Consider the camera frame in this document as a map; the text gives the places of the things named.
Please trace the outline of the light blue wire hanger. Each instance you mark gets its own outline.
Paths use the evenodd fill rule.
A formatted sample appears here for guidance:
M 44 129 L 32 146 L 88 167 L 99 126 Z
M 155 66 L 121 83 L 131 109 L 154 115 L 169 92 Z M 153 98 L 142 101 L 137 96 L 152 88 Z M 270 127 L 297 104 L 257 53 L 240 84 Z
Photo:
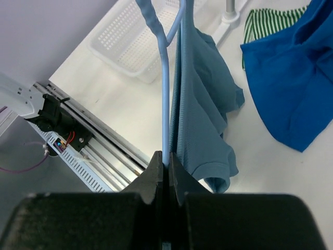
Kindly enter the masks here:
M 136 1 L 147 27 L 155 35 L 158 42 L 159 55 L 162 66 L 162 163 L 169 166 L 169 135 L 170 135 L 170 67 L 168 47 L 173 41 L 186 10 L 186 1 L 180 1 L 180 7 L 175 20 L 166 34 L 159 21 L 151 1 Z

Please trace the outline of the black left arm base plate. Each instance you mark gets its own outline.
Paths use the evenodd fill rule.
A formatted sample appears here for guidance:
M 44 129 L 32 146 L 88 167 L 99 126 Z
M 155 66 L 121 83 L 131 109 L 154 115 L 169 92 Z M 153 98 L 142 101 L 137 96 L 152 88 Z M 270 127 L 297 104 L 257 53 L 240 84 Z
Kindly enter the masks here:
M 44 94 L 43 99 L 43 108 L 38 111 L 36 117 L 29 118 L 27 121 L 37 125 L 43 132 L 57 133 L 65 139 L 65 146 L 71 145 L 79 152 L 90 141 L 93 134 L 61 107 L 61 104 L 69 98 L 59 100 L 52 95 Z

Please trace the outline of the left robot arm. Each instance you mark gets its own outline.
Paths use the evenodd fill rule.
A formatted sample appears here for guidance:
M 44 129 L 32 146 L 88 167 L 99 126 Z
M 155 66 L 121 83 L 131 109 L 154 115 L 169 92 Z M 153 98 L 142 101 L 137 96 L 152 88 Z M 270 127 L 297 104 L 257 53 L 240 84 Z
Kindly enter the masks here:
M 6 106 L 24 119 L 38 116 L 44 107 L 43 94 L 35 87 L 25 87 L 1 72 L 1 107 Z

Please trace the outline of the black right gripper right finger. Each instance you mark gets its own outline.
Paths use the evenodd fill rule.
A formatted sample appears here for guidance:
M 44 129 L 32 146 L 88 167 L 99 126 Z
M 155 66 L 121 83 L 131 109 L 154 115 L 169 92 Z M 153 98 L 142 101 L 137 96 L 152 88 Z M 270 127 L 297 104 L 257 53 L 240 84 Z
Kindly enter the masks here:
M 215 249 L 215 196 L 184 169 L 174 153 L 168 178 L 171 249 Z

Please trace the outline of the teal blue tank top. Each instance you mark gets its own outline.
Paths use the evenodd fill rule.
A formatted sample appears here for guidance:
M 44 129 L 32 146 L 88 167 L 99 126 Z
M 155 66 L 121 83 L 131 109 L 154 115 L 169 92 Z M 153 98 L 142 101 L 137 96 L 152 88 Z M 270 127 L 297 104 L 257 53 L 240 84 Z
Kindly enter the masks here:
M 177 39 L 170 118 L 170 150 L 196 180 L 215 193 L 238 173 L 235 152 L 223 139 L 227 114 L 245 102 L 213 38 L 194 24 L 187 1 Z

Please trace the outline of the royal blue tank top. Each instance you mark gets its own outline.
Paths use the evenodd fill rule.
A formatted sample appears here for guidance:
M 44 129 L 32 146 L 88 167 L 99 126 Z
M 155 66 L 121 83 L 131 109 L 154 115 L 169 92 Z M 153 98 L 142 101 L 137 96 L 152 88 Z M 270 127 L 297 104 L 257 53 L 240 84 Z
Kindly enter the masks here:
M 332 121 L 332 1 L 311 1 L 295 24 L 241 50 L 266 128 L 304 151 Z

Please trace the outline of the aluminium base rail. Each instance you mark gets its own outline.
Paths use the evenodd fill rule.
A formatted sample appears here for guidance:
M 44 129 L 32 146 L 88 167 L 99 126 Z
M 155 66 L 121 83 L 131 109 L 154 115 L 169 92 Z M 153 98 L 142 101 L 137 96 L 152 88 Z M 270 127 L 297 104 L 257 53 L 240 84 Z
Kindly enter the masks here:
M 97 172 L 116 187 L 118 192 L 147 168 L 148 158 L 144 154 L 77 101 L 71 99 L 63 103 L 62 107 L 92 132 L 92 138 L 79 153 L 92 163 Z

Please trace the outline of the white metal clothes rack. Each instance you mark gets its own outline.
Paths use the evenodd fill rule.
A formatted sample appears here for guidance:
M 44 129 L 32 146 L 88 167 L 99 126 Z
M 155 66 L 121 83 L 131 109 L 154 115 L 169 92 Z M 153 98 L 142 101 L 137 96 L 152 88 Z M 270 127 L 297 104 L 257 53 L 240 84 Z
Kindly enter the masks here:
M 218 47 L 227 37 L 228 33 L 240 24 L 240 16 L 250 0 L 226 0 L 225 10 L 221 16 L 221 22 L 215 29 L 212 38 Z

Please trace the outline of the green white striped tank top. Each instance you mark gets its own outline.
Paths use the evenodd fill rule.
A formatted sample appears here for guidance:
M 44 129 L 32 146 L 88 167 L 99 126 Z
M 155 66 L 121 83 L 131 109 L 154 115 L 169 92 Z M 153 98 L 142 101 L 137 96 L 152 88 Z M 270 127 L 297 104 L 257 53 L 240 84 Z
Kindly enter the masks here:
M 293 10 L 252 9 L 245 24 L 244 43 L 256 41 L 292 26 L 306 12 L 307 7 Z

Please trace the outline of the white plastic perforated basket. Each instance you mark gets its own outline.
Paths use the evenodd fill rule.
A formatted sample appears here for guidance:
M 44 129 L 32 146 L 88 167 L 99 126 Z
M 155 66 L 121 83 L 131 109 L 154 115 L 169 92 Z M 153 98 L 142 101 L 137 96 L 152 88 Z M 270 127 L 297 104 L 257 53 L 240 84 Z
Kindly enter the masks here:
M 128 77 L 151 83 L 161 72 L 158 42 L 135 1 L 120 1 L 101 21 L 88 49 Z

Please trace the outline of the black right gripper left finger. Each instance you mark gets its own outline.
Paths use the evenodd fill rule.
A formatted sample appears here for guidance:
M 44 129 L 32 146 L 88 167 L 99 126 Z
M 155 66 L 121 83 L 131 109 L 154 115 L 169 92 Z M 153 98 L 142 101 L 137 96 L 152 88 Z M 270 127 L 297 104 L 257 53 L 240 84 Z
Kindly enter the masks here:
M 114 249 L 162 249 L 163 172 L 156 151 L 146 170 L 114 195 Z

